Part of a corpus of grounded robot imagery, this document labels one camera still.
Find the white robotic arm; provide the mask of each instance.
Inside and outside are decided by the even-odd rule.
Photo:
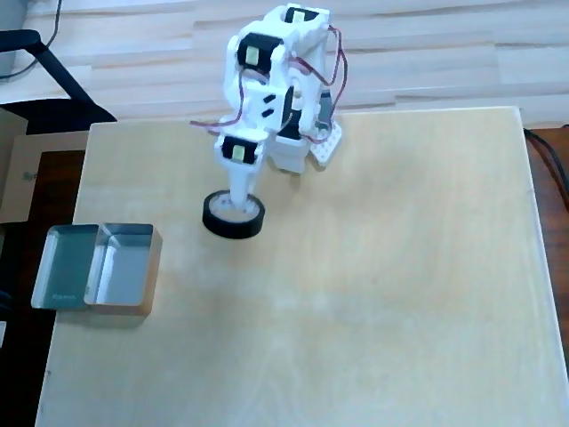
[[[331,30],[329,11],[288,4],[229,41],[223,89],[236,114],[210,124],[219,130],[214,150],[228,170],[229,191],[214,193],[204,203],[210,231],[226,238],[260,231],[264,208],[252,193],[267,157],[295,173],[304,171],[309,151],[321,165],[330,162],[341,141],[325,89],[329,84],[322,78]],[[230,210],[240,213],[237,219],[224,216]]]

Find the metal box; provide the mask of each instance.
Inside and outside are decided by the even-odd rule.
[[[32,306],[148,315],[161,249],[162,238],[149,224],[51,227]]]

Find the floor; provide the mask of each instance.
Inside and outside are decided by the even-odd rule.
[[[57,0],[32,0],[47,40]],[[282,0],[63,0],[54,52],[119,119],[215,117],[230,36]],[[569,122],[567,0],[311,0],[345,38],[344,110],[518,105],[525,124]],[[330,54],[333,52],[332,40]],[[16,69],[29,61],[22,53]],[[0,102],[61,96],[38,68]]]

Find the red wire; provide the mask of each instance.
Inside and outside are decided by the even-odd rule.
[[[231,120],[227,121],[227,122],[212,122],[212,123],[208,123],[208,122],[199,122],[196,120],[190,120],[190,124],[193,126],[199,126],[199,127],[223,127],[223,126],[230,126],[230,125],[234,125],[235,123],[237,123],[240,119],[241,116],[243,115],[243,104],[244,104],[244,100],[245,100],[245,92],[243,89],[243,70],[241,69],[239,71],[239,111],[237,112],[237,116],[235,118],[232,118]],[[212,131],[208,131],[209,134],[215,135],[216,132],[212,132]]]
[[[344,52],[344,48],[341,44],[341,31],[338,28],[333,27],[332,25],[330,26],[330,31],[332,31],[338,37],[338,55],[336,58],[336,68],[334,70],[333,81],[335,81],[335,79],[336,79],[336,73],[338,71],[338,67],[339,67],[338,64],[340,63],[340,58],[342,58],[342,61],[344,63],[344,69],[343,69],[344,72],[343,72],[343,78],[342,78],[340,90],[338,91],[338,94],[336,95],[336,99],[334,100],[334,102],[332,104],[332,109],[330,111],[330,121],[332,122],[332,117],[333,117],[334,111],[336,110],[336,107],[338,106],[338,101],[340,100],[341,95],[344,93],[344,90],[346,89],[346,85],[348,83],[348,58],[346,58],[346,53]],[[302,136],[306,137],[310,142],[312,142],[314,144],[320,144],[320,143],[326,141],[330,137],[330,134],[328,134],[326,137],[324,137],[322,139],[315,139],[315,138],[312,138],[311,136],[308,136],[308,135],[302,135]]]

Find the plywood table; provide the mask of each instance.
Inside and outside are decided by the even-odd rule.
[[[75,222],[157,226],[154,309],[58,314],[39,427],[569,425],[517,110],[341,122],[326,171],[266,167],[246,241],[201,224],[206,133],[93,127]]]

